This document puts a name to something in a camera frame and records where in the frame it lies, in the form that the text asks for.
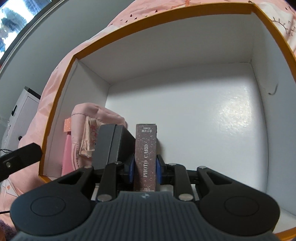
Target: window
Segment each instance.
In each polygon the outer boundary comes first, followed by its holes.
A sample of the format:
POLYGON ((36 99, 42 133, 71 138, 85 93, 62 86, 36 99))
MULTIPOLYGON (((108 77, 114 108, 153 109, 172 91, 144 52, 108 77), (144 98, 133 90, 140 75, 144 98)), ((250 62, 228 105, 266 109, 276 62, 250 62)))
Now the window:
POLYGON ((0 58, 18 33, 51 0, 8 0, 0 8, 0 58))

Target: purple fuzzy fabric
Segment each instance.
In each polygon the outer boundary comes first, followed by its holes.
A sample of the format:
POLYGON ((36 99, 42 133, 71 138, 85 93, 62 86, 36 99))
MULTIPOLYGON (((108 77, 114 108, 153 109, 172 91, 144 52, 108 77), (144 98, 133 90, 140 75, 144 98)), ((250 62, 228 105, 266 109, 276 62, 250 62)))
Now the purple fuzzy fabric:
POLYGON ((10 241, 15 235, 17 235, 17 231, 15 228, 10 227, 5 222, 0 219, 0 228, 2 228, 5 233, 6 241, 10 241))

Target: black cable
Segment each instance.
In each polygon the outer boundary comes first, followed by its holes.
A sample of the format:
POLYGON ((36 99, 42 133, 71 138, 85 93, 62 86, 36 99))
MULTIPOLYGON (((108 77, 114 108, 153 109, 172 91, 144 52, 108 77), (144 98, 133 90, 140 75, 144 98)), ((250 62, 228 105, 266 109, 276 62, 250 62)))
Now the black cable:
POLYGON ((9 211, 0 212, 0 214, 4 214, 4 213, 10 213, 10 210, 9 211))
POLYGON ((12 150, 8 150, 8 149, 0 149, 0 151, 3 151, 4 153, 12 152, 12 150))

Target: brown speckled box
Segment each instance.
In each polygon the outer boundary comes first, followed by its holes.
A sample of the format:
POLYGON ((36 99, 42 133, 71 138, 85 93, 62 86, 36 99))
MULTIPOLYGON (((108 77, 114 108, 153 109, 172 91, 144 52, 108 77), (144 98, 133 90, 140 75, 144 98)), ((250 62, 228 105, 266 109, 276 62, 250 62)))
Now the brown speckled box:
POLYGON ((136 126, 135 191, 156 190, 156 133, 155 124, 136 126))

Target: wall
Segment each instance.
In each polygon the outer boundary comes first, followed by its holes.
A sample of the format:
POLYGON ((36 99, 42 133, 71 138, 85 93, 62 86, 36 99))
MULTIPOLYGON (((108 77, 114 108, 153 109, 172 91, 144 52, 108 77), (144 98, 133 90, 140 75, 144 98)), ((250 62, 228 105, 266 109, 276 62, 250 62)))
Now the wall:
POLYGON ((53 9, 13 53, 0 73, 0 116, 9 119, 24 86, 38 94, 61 59, 91 38, 132 0, 67 0, 53 9))

